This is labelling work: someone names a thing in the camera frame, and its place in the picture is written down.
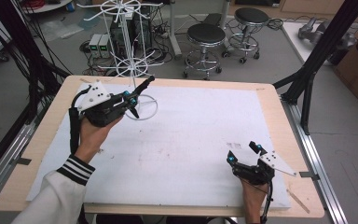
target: human hand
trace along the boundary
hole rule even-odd
[[[121,121],[123,117],[115,119],[105,127],[96,127],[87,118],[83,118],[80,128],[80,146],[75,156],[85,163],[89,163],[95,154],[100,150],[101,144],[106,139],[113,126]]]
[[[241,179],[242,198],[245,209],[246,223],[260,223],[260,209],[269,190],[269,185],[252,185],[246,179]]]

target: table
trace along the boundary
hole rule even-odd
[[[21,211],[27,206],[25,198],[34,182],[37,169],[44,157],[46,149],[55,136],[58,126],[71,104],[77,89],[84,82],[95,82],[100,79],[106,84],[128,84],[127,78],[112,77],[68,77],[43,118],[30,144],[22,154],[31,159],[29,165],[17,165],[6,185],[0,193],[0,211]],[[272,145],[285,161],[297,172],[307,171],[295,136],[286,118],[280,99],[272,85],[257,83],[235,83],[215,81],[190,81],[175,79],[156,79],[151,86],[219,88],[255,91],[260,101],[266,120]],[[292,207],[287,210],[270,210],[271,217],[322,217],[324,210],[319,196],[310,178],[284,175]],[[218,206],[158,206],[158,205],[124,205],[124,204],[87,204],[88,213],[120,213],[144,215],[183,215],[242,217],[241,208]]]

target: stool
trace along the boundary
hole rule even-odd
[[[198,71],[206,73],[205,80],[209,80],[209,71],[215,69],[216,73],[221,73],[222,68],[218,57],[207,50],[207,48],[216,47],[223,44],[226,38],[226,33],[219,27],[208,23],[199,23],[191,26],[187,30],[187,39],[201,46],[201,49],[193,50],[189,52],[185,58],[186,69],[183,73],[183,77],[187,77],[187,69],[193,68]],[[198,56],[198,60],[195,62],[190,61],[190,57],[193,55]]]
[[[245,51],[245,56],[240,58],[240,63],[246,63],[246,57],[249,51],[255,50],[254,58],[260,57],[260,47],[258,42],[252,37],[252,34],[258,32],[269,21],[269,16],[261,10],[251,7],[242,7],[235,11],[235,20],[244,25],[240,34],[234,34],[228,39],[228,47],[222,53],[222,57],[230,56],[229,47]]]

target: white jacket sleeve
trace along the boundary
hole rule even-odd
[[[44,176],[39,194],[12,224],[76,224],[94,168],[71,155],[57,171]]]

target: black-and-white striped cuff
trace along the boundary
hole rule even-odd
[[[80,160],[74,155],[70,155],[63,166],[57,170],[58,173],[65,175],[77,184],[86,185],[95,168]]]

